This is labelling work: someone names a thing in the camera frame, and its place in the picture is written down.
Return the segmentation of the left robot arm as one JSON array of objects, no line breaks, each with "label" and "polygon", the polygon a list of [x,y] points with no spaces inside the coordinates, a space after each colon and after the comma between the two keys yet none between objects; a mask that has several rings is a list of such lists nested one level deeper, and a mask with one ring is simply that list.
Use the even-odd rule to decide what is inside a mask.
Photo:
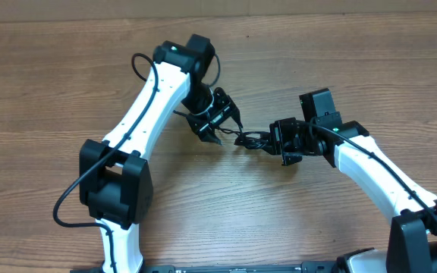
[{"label": "left robot arm", "polygon": [[153,196],[149,159],[178,105],[203,142],[220,143],[215,129],[240,112],[220,88],[202,82],[216,57],[210,40],[193,34],[186,45],[165,41],[149,59],[149,76],[119,125],[100,142],[87,140],[79,154],[79,194],[103,240],[97,272],[139,272],[139,223]]}]

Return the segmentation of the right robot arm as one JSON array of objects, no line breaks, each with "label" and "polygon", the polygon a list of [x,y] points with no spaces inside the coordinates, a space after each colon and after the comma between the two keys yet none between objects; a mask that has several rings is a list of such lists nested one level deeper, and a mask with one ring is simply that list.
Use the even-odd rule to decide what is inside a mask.
[{"label": "right robot arm", "polygon": [[359,249],[317,272],[437,273],[437,195],[396,166],[356,121],[344,122],[329,89],[299,97],[303,120],[287,118],[261,133],[261,149],[280,155],[284,166],[322,156],[372,200],[390,224],[388,248]]}]

